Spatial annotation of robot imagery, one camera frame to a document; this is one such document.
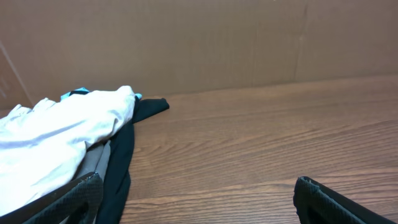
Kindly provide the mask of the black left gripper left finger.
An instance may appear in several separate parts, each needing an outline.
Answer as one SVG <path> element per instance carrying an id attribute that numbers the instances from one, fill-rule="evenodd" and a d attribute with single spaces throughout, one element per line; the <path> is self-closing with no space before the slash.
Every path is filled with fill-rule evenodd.
<path id="1" fill-rule="evenodd" d="M 93 223 L 103 198 L 103 180 L 87 173 L 1 217 L 1 223 Z"/>

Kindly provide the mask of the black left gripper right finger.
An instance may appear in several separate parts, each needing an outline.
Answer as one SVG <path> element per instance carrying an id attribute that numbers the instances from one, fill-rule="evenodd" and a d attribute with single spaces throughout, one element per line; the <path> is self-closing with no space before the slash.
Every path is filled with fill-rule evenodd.
<path id="1" fill-rule="evenodd" d="M 293 203 L 301 224 L 394 224 L 307 176 L 297 179 Z"/>

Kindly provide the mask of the beige shorts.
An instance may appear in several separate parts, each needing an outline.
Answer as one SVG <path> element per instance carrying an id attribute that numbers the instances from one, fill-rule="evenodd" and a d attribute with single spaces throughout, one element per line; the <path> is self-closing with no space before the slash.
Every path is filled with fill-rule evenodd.
<path id="1" fill-rule="evenodd" d="M 1 215 L 71 181 L 87 149 L 132 118 L 135 100 L 122 86 L 11 110 L 1 119 Z"/>

